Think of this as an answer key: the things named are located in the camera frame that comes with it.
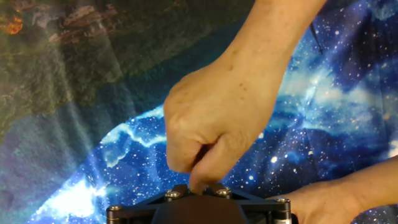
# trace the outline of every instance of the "finger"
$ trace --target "finger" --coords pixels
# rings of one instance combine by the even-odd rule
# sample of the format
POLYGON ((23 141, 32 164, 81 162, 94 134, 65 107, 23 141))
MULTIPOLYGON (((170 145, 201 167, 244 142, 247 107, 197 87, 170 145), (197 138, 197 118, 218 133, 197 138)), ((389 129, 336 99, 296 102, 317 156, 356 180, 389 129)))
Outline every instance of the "finger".
POLYGON ((174 172, 191 173, 201 143, 186 139, 182 136, 167 138, 167 165, 174 172))
POLYGON ((217 181, 220 181, 244 154, 245 140, 236 134, 222 135, 192 169, 190 190, 195 194, 203 191, 217 181))

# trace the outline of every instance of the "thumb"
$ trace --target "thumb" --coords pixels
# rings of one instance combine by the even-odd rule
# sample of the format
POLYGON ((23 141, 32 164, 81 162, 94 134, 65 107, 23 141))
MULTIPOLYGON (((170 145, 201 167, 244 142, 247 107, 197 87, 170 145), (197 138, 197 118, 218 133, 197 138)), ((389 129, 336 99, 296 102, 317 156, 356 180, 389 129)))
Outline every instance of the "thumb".
POLYGON ((193 167, 190 190, 202 194, 210 185, 220 181, 247 150, 247 141, 241 134, 224 134, 203 159, 193 167))

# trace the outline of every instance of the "galaxy print fabric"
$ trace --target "galaxy print fabric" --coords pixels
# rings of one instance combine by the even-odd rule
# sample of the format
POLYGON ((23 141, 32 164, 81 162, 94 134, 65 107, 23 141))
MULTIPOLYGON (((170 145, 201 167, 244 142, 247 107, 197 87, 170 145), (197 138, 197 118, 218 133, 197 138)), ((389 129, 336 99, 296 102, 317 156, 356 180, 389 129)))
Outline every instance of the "galaxy print fabric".
MULTIPOLYGON (((266 198, 398 154, 398 1, 339 4, 322 10, 298 44, 269 125, 226 186, 266 198)), ((120 124, 27 223, 105 223, 111 204, 188 183, 168 169, 165 143, 162 105, 120 124)), ((353 223, 397 220, 391 205, 353 223)))

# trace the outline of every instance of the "person's left hand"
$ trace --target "person's left hand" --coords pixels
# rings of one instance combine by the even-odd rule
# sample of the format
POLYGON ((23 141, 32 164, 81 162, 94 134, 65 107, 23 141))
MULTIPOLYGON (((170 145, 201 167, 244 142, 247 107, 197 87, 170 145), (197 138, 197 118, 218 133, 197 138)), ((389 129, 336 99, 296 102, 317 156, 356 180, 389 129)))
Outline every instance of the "person's left hand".
POLYGON ((341 180, 310 184, 280 196, 290 200, 299 224, 350 224, 362 212, 341 180))

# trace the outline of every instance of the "screw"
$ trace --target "screw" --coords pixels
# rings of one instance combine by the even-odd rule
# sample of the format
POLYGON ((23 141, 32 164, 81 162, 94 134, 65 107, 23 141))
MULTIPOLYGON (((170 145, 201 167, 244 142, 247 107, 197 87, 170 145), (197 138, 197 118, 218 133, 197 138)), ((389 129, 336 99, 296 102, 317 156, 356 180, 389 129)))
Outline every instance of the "screw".
POLYGON ((112 205, 112 206, 110 206, 110 208, 109 208, 111 211, 120 211, 120 210, 122 210, 122 206, 121 205, 112 205))
POLYGON ((290 202, 290 200, 287 199, 287 198, 285 198, 285 197, 276 197, 276 198, 274 199, 274 201, 275 201, 275 202, 280 202, 280 203, 287 203, 287 202, 290 202))
POLYGON ((180 195, 181 195, 180 192, 173 192, 173 191, 171 191, 171 190, 168 190, 168 191, 166 192, 166 194, 165 194, 165 197, 168 197, 168 198, 178 198, 180 195))
POLYGON ((225 189, 219 189, 216 191, 216 194, 218 196, 227 196, 231 193, 231 189, 229 187, 225 188, 225 189))

